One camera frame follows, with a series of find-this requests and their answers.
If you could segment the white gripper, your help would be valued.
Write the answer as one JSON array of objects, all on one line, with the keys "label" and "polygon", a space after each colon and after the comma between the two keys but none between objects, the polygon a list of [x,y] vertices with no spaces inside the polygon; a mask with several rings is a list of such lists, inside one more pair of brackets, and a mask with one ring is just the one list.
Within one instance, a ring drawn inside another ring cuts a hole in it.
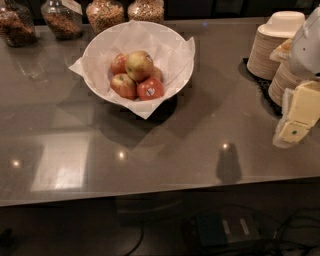
[{"label": "white gripper", "polygon": [[[285,40],[271,52],[270,59],[288,60],[291,44],[291,39]],[[282,107],[284,118],[278,122],[272,143],[278,148],[290,148],[298,145],[320,119],[320,83],[306,81],[294,90],[287,88]]]}]

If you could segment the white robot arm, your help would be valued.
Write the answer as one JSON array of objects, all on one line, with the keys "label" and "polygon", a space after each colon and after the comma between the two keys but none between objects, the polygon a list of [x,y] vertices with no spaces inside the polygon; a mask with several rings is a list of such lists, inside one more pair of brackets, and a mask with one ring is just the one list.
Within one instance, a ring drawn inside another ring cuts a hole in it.
[{"label": "white robot arm", "polygon": [[284,90],[282,118],[273,137],[275,146],[289,148],[302,141],[320,119],[320,7],[271,57],[287,60],[289,71],[301,79],[295,89]]}]

